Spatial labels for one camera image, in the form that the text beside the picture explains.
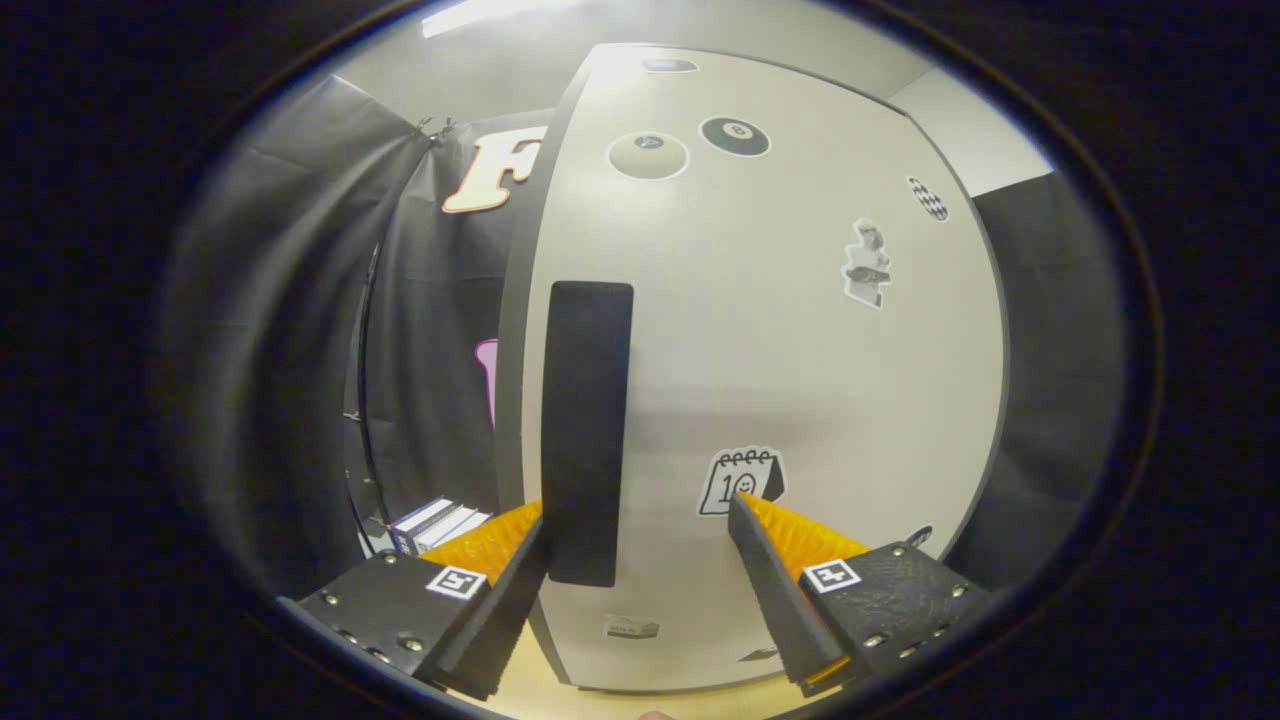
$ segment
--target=billiard ball sticker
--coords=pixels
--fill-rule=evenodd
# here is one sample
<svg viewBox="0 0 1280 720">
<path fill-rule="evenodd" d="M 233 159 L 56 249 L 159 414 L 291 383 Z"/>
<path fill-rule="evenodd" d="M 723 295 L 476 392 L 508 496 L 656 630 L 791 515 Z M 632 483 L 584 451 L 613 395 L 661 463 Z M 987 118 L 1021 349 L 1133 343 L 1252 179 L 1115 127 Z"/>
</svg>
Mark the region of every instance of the billiard ball sticker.
<svg viewBox="0 0 1280 720">
<path fill-rule="evenodd" d="M 888 266 L 892 263 L 884 252 L 884 234 L 879 225 L 867 218 L 854 222 L 855 242 L 845 246 L 849 260 L 840 269 L 845 279 L 845 295 L 879 310 L 884 302 L 883 286 L 892 284 Z"/>
<path fill-rule="evenodd" d="M 710 118 L 703 120 L 703 138 L 724 152 L 746 158 L 769 151 L 769 138 L 764 131 L 740 118 Z"/>
</svg>

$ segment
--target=8 ball sticker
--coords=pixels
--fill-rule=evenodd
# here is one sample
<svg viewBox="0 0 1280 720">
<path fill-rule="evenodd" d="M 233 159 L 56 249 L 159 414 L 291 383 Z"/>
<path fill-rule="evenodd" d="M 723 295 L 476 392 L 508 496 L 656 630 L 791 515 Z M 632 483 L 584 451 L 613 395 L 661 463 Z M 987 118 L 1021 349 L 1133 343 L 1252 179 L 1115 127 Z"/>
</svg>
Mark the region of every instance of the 8 ball sticker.
<svg viewBox="0 0 1280 720">
<path fill-rule="evenodd" d="M 849 585 L 856 585 L 863 582 L 858 577 L 858 573 L 844 561 L 832 560 L 831 562 L 823 562 L 822 565 L 810 565 L 804 569 L 804 574 L 813 583 L 813 588 L 819 593 L 828 593 L 831 591 L 838 591 L 840 588 L 847 588 Z"/>
<path fill-rule="evenodd" d="M 764 131 L 739 118 L 712 118 L 703 122 L 703 137 L 716 147 L 733 155 L 764 155 L 769 138 Z"/>
<path fill-rule="evenodd" d="M 440 570 L 440 574 L 426 584 L 426 589 L 458 600 L 471 600 L 486 579 L 481 573 L 449 566 Z"/>
</svg>

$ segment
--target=label sticker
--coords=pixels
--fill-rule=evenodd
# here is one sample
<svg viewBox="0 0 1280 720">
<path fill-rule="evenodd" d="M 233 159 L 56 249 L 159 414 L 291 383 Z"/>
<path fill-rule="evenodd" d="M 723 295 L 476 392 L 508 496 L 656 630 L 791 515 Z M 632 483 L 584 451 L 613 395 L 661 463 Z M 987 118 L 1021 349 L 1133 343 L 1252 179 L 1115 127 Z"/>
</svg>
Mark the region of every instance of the label sticker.
<svg viewBox="0 0 1280 720">
<path fill-rule="evenodd" d="M 777 647 L 762 647 L 760 650 L 751 651 L 746 657 L 739 660 L 739 662 L 751 662 L 753 660 L 768 660 L 778 653 Z"/>
<path fill-rule="evenodd" d="M 604 616 L 604 634 L 611 638 L 648 641 L 658 637 L 659 630 L 662 630 L 662 625 L 650 618 Z"/>
<path fill-rule="evenodd" d="M 831 591 L 838 591 L 840 588 L 847 588 L 849 585 L 858 584 L 863 582 L 854 573 L 844 560 L 832 560 L 831 562 L 823 562 L 822 565 L 810 565 L 804 569 L 804 574 L 809 577 L 809 582 L 813 583 L 814 589 L 819 593 L 828 593 Z"/>
<path fill-rule="evenodd" d="M 448 566 L 426 584 L 426 589 L 458 600 L 471 600 L 471 596 L 480 589 L 480 584 L 485 580 L 488 578 L 480 573 Z"/>
<path fill-rule="evenodd" d="M 698 514 L 703 518 L 728 515 L 728 502 L 736 492 L 772 502 L 786 491 L 782 456 L 777 450 L 759 446 L 722 450 L 712 456 Z"/>
<path fill-rule="evenodd" d="M 934 220 L 940 223 L 947 222 L 947 217 L 950 215 L 947 205 L 941 197 L 937 196 L 936 192 L 924 187 L 923 182 L 911 176 L 906 177 L 906 184 L 911 187 L 911 192 L 914 192 L 915 199 L 920 201 L 920 206 L 924 208 L 924 210 L 933 217 Z"/>
<path fill-rule="evenodd" d="M 884 252 L 884 233 L 867 218 L 854 222 L 854 232 L 858 233 L 858 242 L 845 246 L 849 263 L 840 269 L 845 278 L 845 295 L 879 310 L 884 301 L 881 287 L 893 284 L 888 274 L 892 260 Z"/>
</svg>

